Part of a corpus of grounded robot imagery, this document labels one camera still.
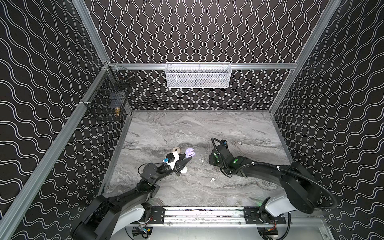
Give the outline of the beige earbud charging case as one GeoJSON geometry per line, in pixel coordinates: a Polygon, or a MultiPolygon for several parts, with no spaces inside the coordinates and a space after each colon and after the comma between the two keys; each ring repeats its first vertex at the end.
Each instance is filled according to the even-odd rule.
{"type": "Polygon", "coordinates": [[[180,154],[181,153],[181,148],[175,147],[175,148],[172,149],[172,152],[177,152],[178,154],[180,154]]]}

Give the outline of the purple round charging case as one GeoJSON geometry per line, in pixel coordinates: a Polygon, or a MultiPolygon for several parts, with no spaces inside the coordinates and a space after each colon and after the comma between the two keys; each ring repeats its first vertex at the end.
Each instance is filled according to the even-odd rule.
{"type": "Polygon", "coordinates": [[[196,153],[193,148],[188,148],[186,149],[185,154],[186,154],[186,158],[192,158],[195,156],[196,153]]]}

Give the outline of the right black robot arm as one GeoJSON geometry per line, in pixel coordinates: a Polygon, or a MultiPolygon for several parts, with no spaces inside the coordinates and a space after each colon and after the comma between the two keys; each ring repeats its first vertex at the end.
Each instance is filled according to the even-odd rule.
{"type": "Polygon", "coordinates": [[[282,191],[267,197],[256,212],[257,219],[272,224],[275,218],[292,211],[312,214],[315,209],[332,210],[338,200],[326,187],[316,181],[299,163],[274,165],[257,162],[247,157],[234,157],[226,140],[211,139],[213,150],[210,164],[220,168],[222,174],[231,178],[256,178],[276,184],[282,191]]]}

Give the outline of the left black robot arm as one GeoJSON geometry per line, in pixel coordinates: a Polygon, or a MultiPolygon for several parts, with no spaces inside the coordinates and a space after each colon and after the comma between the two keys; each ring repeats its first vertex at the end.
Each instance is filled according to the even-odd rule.
{"type": "Polygon", "coordinates": [[[80,221],[71,231],[74,240],[109,240],[122,227],[129,225],[128,212],[141,207],[152,199],[160,189],[157,184],[163,178],[187,170],[187,164],[195,156],[194,149],[184,154],[177,151],[167,154],[161,163],[144,164],[141,180],[136,187],[114,197],[97,196],[91,201],[80,221]]]}

